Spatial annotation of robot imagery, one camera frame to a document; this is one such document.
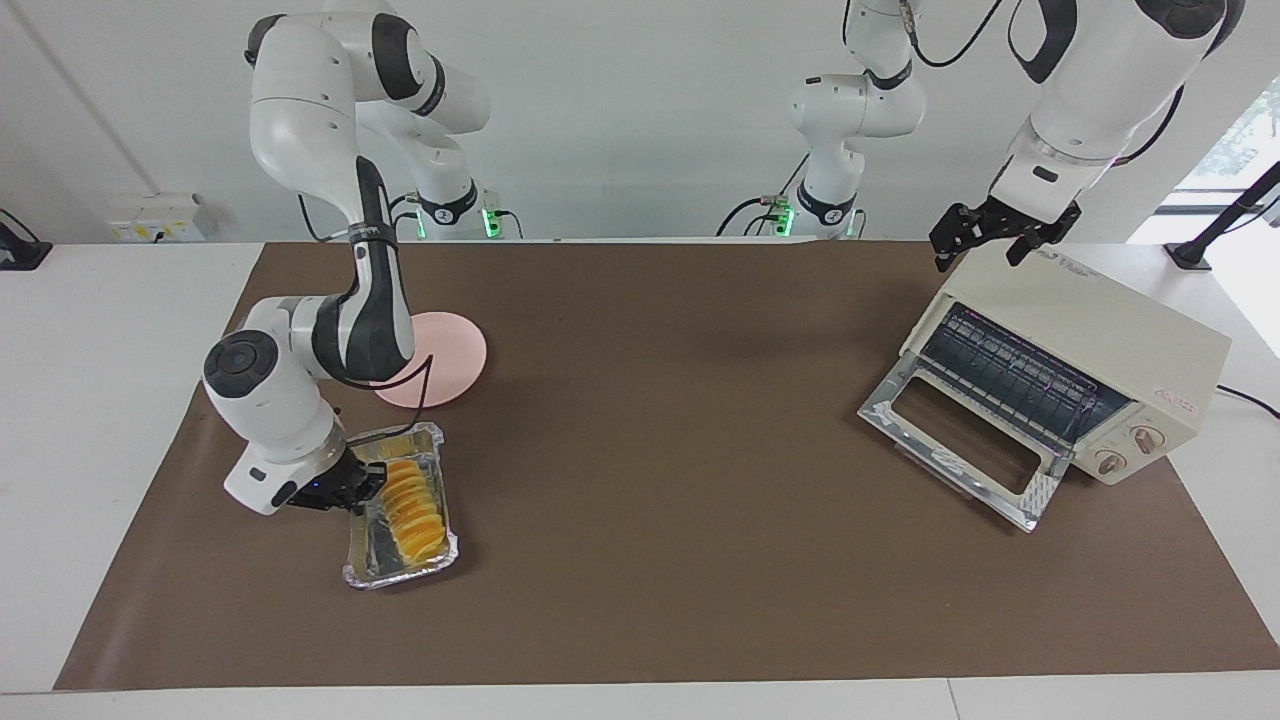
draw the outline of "brown table mat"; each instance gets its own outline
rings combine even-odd
[[[1025,536],[858,419],[941,283],[924,245],[402,255],[411,307],[490,343],[426,415],[458,562],[349,589],[344,514],[223,492],[243,443],[197,389],[59,689],[1280,667],[1167,462],[1069,477]],[[346,247],[269,246],[236,318],[349,277]],[[352,432],[411,415],[323,392]]]

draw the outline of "white wall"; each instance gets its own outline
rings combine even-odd
[[[241,54],[259,17],[320,5],[0,0],[0,122],[87,202],[148,187],[197,192],[225,240],[303,237],[292,196],[250,155],[250,68]],[[434,53],[489,86],[493,120],[461,142],[479,179],[543,237],[713,232],[739,200],[777,191],[804,152],[787,119],[797,85],[860,69],[840,45],[840,0],[396,5]],[[1037,95],[1005,47],[1006,5],[963,63],[918,70],[931,108],[916,135],[861,143],[869,236],[923,237],[951,202],[982,200]],[[925,49],[950,54],[986,8],[986,0],[933,3],[922,20]],[[35,40],[14,37],[28,29]],[[1119,242],[1151,214],[1280,74],[1276,29],[1280,3],[1249,3],[1165,140],[1084,200],[1073,240]],[[41,42],[51,60],[40,56]],[[390,190],[408,190],[385,147],[370,140],[369,149]],[[31,211],[40,222],[54,215]],[[325,228],[339,222],[335,213],[317,215]]]

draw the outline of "white table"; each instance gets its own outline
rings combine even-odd
[[[1212,275],[1158,247],[1065,246],[1234,340],[1222,382],[1280,398],[1280,360]],[[177,432],[259,245],[61,246],[0,274],[0,717],[1280,717],[1280,671],[677,685],[49,693]],[[931,272],[922,268],[922,272]],[[1280,637],[1280,424],[1215,397],[1172,454]]]

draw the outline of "pink plate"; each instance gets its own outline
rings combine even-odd
[[[444,405],[466,392],[480,377],[489,354],[480,328],[453,313],[413,315],[413,360],[393,382],[410,375],[428,355],[433,355],[431,379],[426,386],[426,402],[422,407]],[[422,379],[415,378],[399,387],[378,391],[378,397],[401,407],[416,407],[421,393]]]

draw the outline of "aluminum foil pan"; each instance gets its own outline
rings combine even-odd
[[[388,430],[374,430],[352,437],[357,441]],[[435,423],[419,423],[401,436],[385,438],[352,448],[365,462],[388,462],[408,459],[417,462],[426,477],[440,518],[444,521],[444,542],[434,557],[407,565],[401,557],[396,539],[392,537],[383,509],[381,496],[375,496],[351,514],[351,547],[347,551],[347,565],[342,575],[347,584],[357,589],[375,589],[403,583],[415,578],[433,575],[444,570],[458,559],[458,537],[453,534],[449,519],[449,506],[444,501],[444,478],[440,474],[440,446],[444,433]]]

